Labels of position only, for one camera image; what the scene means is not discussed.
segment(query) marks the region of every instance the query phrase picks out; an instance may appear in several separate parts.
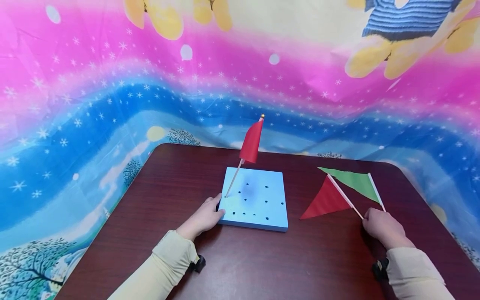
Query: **wooden stick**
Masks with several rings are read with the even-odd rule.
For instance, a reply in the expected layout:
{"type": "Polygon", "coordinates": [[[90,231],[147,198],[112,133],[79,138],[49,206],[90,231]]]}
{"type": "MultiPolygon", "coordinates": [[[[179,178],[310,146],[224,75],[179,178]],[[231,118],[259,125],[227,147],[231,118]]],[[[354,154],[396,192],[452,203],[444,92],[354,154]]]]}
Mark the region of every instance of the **wooden stick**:
{"type": "Polygon", "coordinates": [[[380,206],[382,207],[384,212],[387,212],[385,210],[384,203],[383,203],[382,199],[380,198],[380,194],[378,193],[377,187],[375,186],[375,182],[373,182],[373,178],[372,178],[372,175],[370,173],[368,173],[368,178],[370,178],[370,182],[372,183],[373,189],[375,190],[375,195],[377,195],[378,203],[380,204],[380,206]]]}
{"type": "Polygon", "coordinates": [[[343,199],[345,199],[345,201],[350,205],[350,207],[353,208],[353,210],[355,210],[357,215],[359,215],[360,219],[363,220],[363,216],[359,213],[357,208],[353,205],[352,201],[350,201],[350,199],[347,197],[347,195],[345,195],[345,193],[342,191],[342,189],[338,186],[338,184],[335,182],[335,180],[332,178],[332,176],[330,174],[327,174],[327,177],[328,177],[328,179],[330,179],[330,181],[333,183],[333,185],[335,185],[336,189],[340,192],[340,194],[342,194],[343,199]]]}
{"type": "Polygon", "coordinates": [[[225,195],[225,198],[228,196],[228,193],[230,193],[230,189],[232,188],[233,182],[235,181],[235,178],[237,177],[237,174],[239,173],[241,165],[245,162],[245,159],[241,159],[239,166],[237,167],[237,170],[235,171],[235,175],[233,175],[232,182],[230,183],[230,186],[228,187],[227,194],[225,195]]]}

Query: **triangular flag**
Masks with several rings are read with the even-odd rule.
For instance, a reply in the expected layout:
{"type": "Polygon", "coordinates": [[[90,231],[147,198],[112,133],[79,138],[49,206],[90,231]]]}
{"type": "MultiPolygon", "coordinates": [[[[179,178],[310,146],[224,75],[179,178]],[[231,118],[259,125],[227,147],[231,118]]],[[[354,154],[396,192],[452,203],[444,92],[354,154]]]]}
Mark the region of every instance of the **triangular flag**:
{"type": "Polygon", "coordinates": [[[349,209],[350,204],[343,198],[342,194],[336,189],[332,181],[328,177],[320,188],[315,199],[310,203],[310,206],[300,217],[300,220],[312,218],[314,216],[321,216],[340,210],[349,209]]]}
{"type": "Polygon", "coordinates": [[[260,145],[260,135],[262,134],[262,126],[264,119],[252,125],[245,135],[243,145],[240,150],[240,158],[245,161],[255,163],[257,161],[258,146],[260,145]]]}
{"type": "Polygon", "coordinates": [[[368,176],[368,174],[327,169],[323,167],[318,168],[323,172],[332,175],[333,177],[338,179],[338,181],[353,188],[365,197],[380,204],[380,201],[375,192],[375,188],[373,187],[372,182],[370,181],[370,176],[368,176]]]}

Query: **colorful fabric backdrop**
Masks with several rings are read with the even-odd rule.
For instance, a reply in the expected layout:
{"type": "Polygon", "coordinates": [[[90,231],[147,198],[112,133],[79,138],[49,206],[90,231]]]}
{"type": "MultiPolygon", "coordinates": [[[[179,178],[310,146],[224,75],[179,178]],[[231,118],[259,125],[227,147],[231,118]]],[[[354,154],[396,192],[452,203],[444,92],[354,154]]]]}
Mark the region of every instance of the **colorful fabric backdrop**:
{"type": "Polygon", "coordinates": [[[161,143],[398,166],[480,267],[475,0],[4,0],[0,299],[51,299],[161,143]]]}

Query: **red triangular flag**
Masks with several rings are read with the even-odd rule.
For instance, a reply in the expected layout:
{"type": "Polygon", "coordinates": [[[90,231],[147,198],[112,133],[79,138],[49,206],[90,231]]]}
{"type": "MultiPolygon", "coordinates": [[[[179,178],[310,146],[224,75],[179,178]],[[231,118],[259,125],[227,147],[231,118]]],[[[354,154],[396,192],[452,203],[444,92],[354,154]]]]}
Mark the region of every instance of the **red triangular flag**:
{"type": "Polygon", "coordinates": [[[243,145],[240,150],[240,158],[245,159],[245,161],[255,163],[257,161],[258,155],[258,145],[260,145],[260,134],[262,133],[262,126],[264,120],[256,122],[252,125],[245,135],[243,140],[243,145]]]}
{"type": "Polygon", "coordinates": [[[321,216],[344,209],[349,209],[350,205],[345,201],[342,194],[336,189],[335,185],[325,177],[324,183],[320,188],[315,199],[300,217],[300,220],[321,216]]]}

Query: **beige sleeve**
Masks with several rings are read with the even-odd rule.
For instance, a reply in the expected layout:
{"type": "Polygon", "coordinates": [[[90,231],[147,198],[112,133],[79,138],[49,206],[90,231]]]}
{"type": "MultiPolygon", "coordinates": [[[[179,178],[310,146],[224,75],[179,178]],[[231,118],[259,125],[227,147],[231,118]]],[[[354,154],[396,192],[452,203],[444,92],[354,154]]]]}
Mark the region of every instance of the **beige sleeve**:
{"type": "Polygon", "coordinates": [[[428,256],[416,248],[387,251],[388,279],[399,300],[453,300],[428,256]]]}
{"type": "Polygon", "coordinates": [[[152,255],[109,297],[108,300],[164,300],[187,271],[197,262],[197,251],[190,240],[171,230],[152,255]]]}

